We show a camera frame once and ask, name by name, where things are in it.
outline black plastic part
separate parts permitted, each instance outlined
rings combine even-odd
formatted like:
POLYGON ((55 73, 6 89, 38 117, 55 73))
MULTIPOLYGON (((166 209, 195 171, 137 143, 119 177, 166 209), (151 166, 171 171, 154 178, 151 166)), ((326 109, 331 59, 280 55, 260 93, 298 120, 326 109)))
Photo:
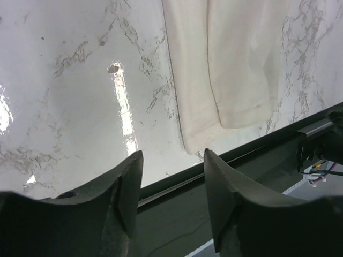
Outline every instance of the black plastic part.
POLYGON ((324 159, 343 164, 343 134, 332 131, 323 139, 321 155, 324 159))
POLYGON ((126 256, 142 168, 139 151, 56 199, 0 193, 0 256, 126 256))
POLYGON ((336 256, 343 252, 343 197, 306 202, 204 158, 214 245, 226 256, 336 256))

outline marble countertop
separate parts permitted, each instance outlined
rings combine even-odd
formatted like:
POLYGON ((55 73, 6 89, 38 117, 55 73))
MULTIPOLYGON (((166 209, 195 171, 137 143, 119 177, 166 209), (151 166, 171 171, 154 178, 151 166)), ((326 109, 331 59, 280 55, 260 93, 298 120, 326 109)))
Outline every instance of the marble countertop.
MULTIPOLYGON (((343 0, 291 1, 277 111, 209 147, 342 102, 342 17, 343 0)), ((55 197, 137 149, 142 186, 203 161, 183 148, 161 0, 1 1, 0 49, 0 190, 55 197)))

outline glossy surface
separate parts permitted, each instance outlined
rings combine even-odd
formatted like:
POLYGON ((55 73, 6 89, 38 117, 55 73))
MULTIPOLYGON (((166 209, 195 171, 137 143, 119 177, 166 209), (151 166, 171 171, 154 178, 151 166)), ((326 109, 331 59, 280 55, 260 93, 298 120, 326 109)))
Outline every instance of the glossy surface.
MULTIPOLYGON (((343 0, 291 2, 278 109, 218 154, 343 101, 343 0)), ((54 197, 136 149, 142 186, 203 161, 183 149, 160 0, 4 0, 0 17, 1 190, 54 197)))

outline white cloth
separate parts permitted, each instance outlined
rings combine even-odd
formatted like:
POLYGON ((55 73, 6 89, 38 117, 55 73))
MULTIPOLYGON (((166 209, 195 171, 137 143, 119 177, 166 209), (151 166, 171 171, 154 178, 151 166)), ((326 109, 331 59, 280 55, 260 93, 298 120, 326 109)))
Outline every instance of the white cloth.
POLYGON ((162 0, 187 153, 271 117, 287 0, 162 0))

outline white towel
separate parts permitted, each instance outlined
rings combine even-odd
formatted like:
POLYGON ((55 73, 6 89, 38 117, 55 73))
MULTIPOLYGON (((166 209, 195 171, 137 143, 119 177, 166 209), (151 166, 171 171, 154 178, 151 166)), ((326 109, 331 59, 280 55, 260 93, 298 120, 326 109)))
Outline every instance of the white towel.
POLYGON ((162 0, 187 153, 271 117, 286 0, 162 0))

